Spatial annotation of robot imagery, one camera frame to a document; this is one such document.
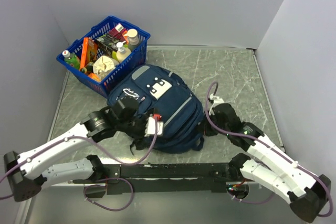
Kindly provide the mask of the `navy blue student backpack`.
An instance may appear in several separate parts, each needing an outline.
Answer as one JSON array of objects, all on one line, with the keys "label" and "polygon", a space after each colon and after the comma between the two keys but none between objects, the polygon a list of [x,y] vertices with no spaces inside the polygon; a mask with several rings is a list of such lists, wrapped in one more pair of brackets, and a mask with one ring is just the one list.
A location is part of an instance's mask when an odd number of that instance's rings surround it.
[{"label": "navy blue student backpack", "polygon": [[202,103],[174,72],[155,65],[141,65],[115,86],[107,98],[107,105],[112,106],[124,97],[137,101],[138,116],[151,109],[160,115],[163,134],[157,137],[155,150],[180,154],[203,148]]}]

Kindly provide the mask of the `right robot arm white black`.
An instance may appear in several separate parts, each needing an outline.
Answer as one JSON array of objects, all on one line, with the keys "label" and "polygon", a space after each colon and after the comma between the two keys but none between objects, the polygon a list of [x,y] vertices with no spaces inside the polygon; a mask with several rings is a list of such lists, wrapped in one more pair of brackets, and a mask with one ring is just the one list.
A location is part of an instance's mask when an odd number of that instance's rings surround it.
[{"label": "right robot arm white black", "polygon": [[305,169],[278,148],[257,126],[241,121],[232,106],[215,102],[205,108],[212,130],[226,135],[243,153],[232,158],[229,175],[235,181],[252,180],[271,190],[289,204],[301,220],[312,223],[332,206],[331,181]]}]

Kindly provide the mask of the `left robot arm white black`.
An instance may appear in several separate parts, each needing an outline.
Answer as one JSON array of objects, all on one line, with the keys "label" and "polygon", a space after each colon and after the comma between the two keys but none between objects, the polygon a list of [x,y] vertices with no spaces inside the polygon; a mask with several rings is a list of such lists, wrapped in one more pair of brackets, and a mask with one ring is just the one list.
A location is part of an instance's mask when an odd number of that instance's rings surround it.
[{"label": "left robot arm white black", "polygon": [[157,137],[162,132],[160,124],[152,110],[140,113],[137,101],[127,97],[91,112],[62,135],[33,150],[10,151],[4,155],[4,178],[12,192],[9,198],[22,202],[47,187],[69,180],[98,183],[104,176],[98,156],[89,155],[72,163],[57,164],[57,161],[82,147],[99,147],[100,141],[114,137],[116,132],[132,138]]}]

